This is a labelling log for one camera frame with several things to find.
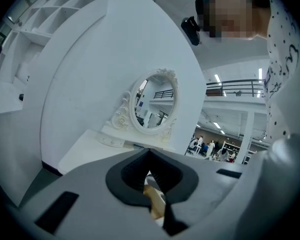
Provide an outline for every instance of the white column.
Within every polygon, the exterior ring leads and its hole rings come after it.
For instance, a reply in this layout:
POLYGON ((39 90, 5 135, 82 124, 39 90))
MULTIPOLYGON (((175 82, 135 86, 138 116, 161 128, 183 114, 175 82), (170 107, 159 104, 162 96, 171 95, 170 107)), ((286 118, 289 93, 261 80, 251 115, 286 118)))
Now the white column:
POLYGON ((248 152, 249 144, 251 141, 251 135, 254 128, 254 121, 255 121, 255 112, 249 111, 248 118, 246 120, 245 131, 244 131, 241 147, 235 159, 236 164, 241 164, 248 152))

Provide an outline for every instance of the hair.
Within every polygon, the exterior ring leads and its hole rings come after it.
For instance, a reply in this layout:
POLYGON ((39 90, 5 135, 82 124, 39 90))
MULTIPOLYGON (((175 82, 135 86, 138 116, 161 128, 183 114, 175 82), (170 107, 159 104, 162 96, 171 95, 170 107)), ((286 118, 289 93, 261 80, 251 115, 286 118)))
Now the hair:
MULTIPOLYGON (((257 8, 269 8, 269 0, 251 0, 252 5, 257 8)), ((195 0, 195 10, 197 14, 197 23, 199 28, 208 33, 211 38, 220 38, 221 33, 216 31, 215 26, 211 26, 211 15, 210 15, 210 0, 195 0)))

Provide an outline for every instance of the white tabletop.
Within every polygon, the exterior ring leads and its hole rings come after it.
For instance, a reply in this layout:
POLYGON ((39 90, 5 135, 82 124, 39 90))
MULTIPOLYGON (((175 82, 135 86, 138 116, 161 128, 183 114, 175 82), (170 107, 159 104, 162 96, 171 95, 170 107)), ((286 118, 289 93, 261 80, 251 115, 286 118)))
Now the white tabletop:
POLYGON ((99 134, 90 129, 86 130, 61 159, 58 171, 65 175, 78 166, 134 150, 133 145, 125 144, 117 148, 102 144, 98 141, 99 134))

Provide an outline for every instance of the carved floral ornament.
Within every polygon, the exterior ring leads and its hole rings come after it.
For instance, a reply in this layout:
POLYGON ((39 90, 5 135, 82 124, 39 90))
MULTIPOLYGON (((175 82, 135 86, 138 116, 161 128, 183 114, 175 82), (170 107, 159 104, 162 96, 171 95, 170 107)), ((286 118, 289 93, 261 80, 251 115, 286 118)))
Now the carved floral ornament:
POLYGON ((111 120, 107 122, 107 125, 119 131, 139 131, 139 134, 157 135, 157 138, 160 141, 168 142, 171 138, 172 127, 176 121, 178 104, 179 89, 176 73, 173 70, 166 68, 157 69, 141 76, 135 82, 131 91, 124 92, 121 106, 113 114, 111 120), (152 76, 161 76, 169 79, 174 93, 174 105, 172 113, 169 115, 164 124, 155 128, 144 128, 139 124, 135 115, 136 95, 144 80, 152 76))

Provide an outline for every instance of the white bookshelf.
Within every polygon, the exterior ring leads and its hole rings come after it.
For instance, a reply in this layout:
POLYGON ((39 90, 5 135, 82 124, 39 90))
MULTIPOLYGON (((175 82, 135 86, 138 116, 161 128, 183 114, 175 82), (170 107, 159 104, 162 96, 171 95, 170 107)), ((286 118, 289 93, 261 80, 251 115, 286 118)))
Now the white bookshelf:
POLYGON ((11 31, 0 54, 0 113, 22 109, 19 95, 26 98, 31 72, 38 67, 37 60, 45 46, 69 18, 94 1, 41 0, 36 3, 41 6, 25 12, 23 26, 11 31))

